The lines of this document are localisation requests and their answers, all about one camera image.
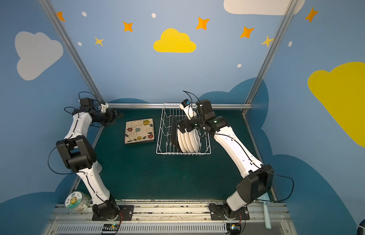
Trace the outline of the black square floral plate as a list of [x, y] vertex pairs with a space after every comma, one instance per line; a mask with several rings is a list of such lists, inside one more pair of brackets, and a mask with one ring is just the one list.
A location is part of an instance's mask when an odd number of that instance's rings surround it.
[[125, 141], [132, 139], [155, 139], [154, 120], [152, 118], [126, 122]]
[[127, 140], [125, 141], [126, 145], [132, 145], [132, 144], [143, 144], [143, 143], [152, 143], [154, 142], [154, 140], [151, 139], [142, 139], [142, 140], [138, 140], [138, 139], [132, 139], [132, 140]]

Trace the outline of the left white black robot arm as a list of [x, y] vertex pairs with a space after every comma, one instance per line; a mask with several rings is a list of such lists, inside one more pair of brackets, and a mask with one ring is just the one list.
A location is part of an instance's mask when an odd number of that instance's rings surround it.
[[80, 105], [72, 112], [73, 121], [68, 134], [63, 140], [57, 141], [56, 149], [66, 168], [76, 173], [86, 185], [95, 216], [111, 219], [118, 214], [119, 209], [99, 175], [96, 152], [86, 137], [92, 123], [108, 126], [123, 114], [110, 108], [108, 103], [91, 98], [80, 99]]

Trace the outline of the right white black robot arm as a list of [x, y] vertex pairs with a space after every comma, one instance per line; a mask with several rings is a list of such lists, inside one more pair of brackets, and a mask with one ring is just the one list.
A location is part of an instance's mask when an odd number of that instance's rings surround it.
[[193, 109], [192, 103], [186, 99], [179, 108], [187, 117], [177, 122], [176, 128], [182, 133], [190, 133], [197, 128], [204, 130], [224, 148], [240, 172], [242, 181], [224, 202], [224, 211], [228, 215], [271, 190], [273, 168], [269, 164], [264, 165], [245, 147], [224, 117], [215, 114], [209, 100], [196, 102], [196, 109]]

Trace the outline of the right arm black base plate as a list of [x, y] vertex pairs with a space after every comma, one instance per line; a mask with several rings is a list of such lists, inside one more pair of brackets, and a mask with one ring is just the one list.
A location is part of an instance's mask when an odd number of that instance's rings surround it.
[[208, 205], [211, 220], [250, 220], [248, 208], [246, 206], [233, 211], [227, 205], [214, 204]]

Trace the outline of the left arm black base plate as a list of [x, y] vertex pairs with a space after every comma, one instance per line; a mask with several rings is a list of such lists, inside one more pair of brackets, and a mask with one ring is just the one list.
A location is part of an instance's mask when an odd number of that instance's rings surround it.
[[108, 216], [100, 217], [98, 213], [94, 213], [92, 221], [131, 221], [133, 217], [134, 205], [118, 205], [118, 212]]

